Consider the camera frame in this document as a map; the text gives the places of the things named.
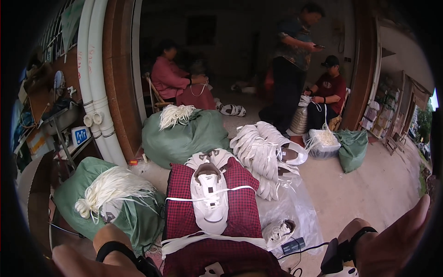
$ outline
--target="pvc pipe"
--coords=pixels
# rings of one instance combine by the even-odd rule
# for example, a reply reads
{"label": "pvc pipe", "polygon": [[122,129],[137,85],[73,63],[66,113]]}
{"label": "pvc pipe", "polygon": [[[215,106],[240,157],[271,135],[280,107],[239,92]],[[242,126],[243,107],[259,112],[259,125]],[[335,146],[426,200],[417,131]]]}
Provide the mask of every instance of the pvc pipe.
{"label": "pvc pipe", "polygon": [[86,116],[83,122],[91,129],[93,138],[97,144],[101,156],[107,162],[114,163],[108,146],[105,143],[104,137],[101,135],[100,127],[94,125],[92,115],[95,112],[91,86],[89,84],[89,70],[88,70],[88,38],[89,25],[91,22],[92,9],[95,0],[85,1],[83,4],[82,15],[80,17],[80,24],[78,26],[78,42],[77,42],[77,69],[78,81],[80,83],[80,90],[82,91],[83,107],[85,108]]}
{"label": "pvc pipe", "polygon": [[88,63],[89,82],[94,108],[101,116],[100,130],[105,138],[108,149],[115,164],[128,168],[117,135],[114,130],[114,122],[108,106],[106,96],[105,78],[103,75],[103,24],[105,21],[106,6],[108,0],[95,1],[92,9],[91,23],[88,36]]}

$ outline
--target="green sack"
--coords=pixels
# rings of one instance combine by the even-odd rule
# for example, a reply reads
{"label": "green sack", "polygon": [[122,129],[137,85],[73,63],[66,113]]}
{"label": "green sack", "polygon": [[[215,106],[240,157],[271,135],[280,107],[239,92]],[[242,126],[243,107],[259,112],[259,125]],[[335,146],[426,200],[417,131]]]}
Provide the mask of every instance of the green sack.
{"label": "green sack", "polygon": [[229,148],[228,131],[217,110],[196,109],[187,125],[175,125],[159,131],[161,112],[147,118],[141,133],[146,156],[159,166],[184,164],[193,154],[214,148]]}
{"label": "green sack", "polygon": [[[90,217],[81,217],[74,206],[79,198],[84,198],[86,188],[102,172],[114,166],[116,165],[94,157],[84,158],[78,165],[74,175],[66,180],[54,193],[54,202],[61,216],[74,230],[90,240],[93,240],[98,230],[105,226],[105,222],[101,215],[98,215],[98,224],[95,224]],[[121,211],[113,222],[115,226],[128,235],[136,255],[142,255],[142,248],[144,246],[150,247],[163,231],[164,220],[160,215],[163,215],[162,208],[165,203],[165,196],[157,192],[155,193],[155,199],[157,204],[149,197],[143,198],[151,207],[145,207],[133,201],[123,201]]]}
{"label": "green sack", "polygon": [[368,133],[366,130],[339,130],[335,136],[342,145],[338,151],[338,157],[345,174],[359,168],[368,148]]}

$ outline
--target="pink shirt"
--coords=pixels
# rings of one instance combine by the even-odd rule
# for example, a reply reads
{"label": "pink shirt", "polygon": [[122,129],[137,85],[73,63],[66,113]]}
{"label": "pink shirt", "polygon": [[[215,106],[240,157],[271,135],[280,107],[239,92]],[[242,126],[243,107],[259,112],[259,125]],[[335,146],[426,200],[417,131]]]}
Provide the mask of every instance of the pink shirt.
{"label": "pink shirt", "polygon": [[190,84],[185,78],[189,73],[181,70],[173,61],[158,57],[152,68],[151,80],[163,99],[177,97]]}

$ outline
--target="metal sink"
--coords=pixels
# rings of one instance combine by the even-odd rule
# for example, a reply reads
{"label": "metal sink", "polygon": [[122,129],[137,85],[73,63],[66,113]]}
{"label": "metal sink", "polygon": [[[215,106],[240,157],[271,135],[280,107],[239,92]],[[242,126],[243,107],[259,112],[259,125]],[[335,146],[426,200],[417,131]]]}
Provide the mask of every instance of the metal sink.
{"label": "metal sink", "polygon": [[40,128],[51,136],[56,135],[57,129],[55,128],[53,121],[54,118],[57,120],[58,130],[61,132],[77,120],[79,113],[80,107],[78,105],[72,105],[70,109],[64,108],[55,115],[43,121]]}

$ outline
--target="red checkered cloth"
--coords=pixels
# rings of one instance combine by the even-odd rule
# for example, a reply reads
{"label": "red checkered cloth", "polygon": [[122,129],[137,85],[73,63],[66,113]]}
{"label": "red checkered cloth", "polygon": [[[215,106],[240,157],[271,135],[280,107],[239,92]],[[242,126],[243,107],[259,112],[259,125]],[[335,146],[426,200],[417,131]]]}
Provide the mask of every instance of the red checkered cloth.
{"label": "red checkered cloth", "polygon": [[[167,197],[190,199],[190,180],[194,170],[171,164]],[[249,185],[258,189],[258,181],[234,158],[230,158],[223,174],[228,188]],[[228,226],[222,233],[230,237],[261,238],[260,220],[255,191],[243,188],[228,191]],[[167,200],[163,240],[181,238],[201,230],[195,223],[192,202]],[[200,276],[205,267],[219,262],[225,273],[232,276],[250,271],[266,271],[268,276],[284,276],[277,259],[268,251],[248,242],[204,239],[166,256],[163,275]]]}

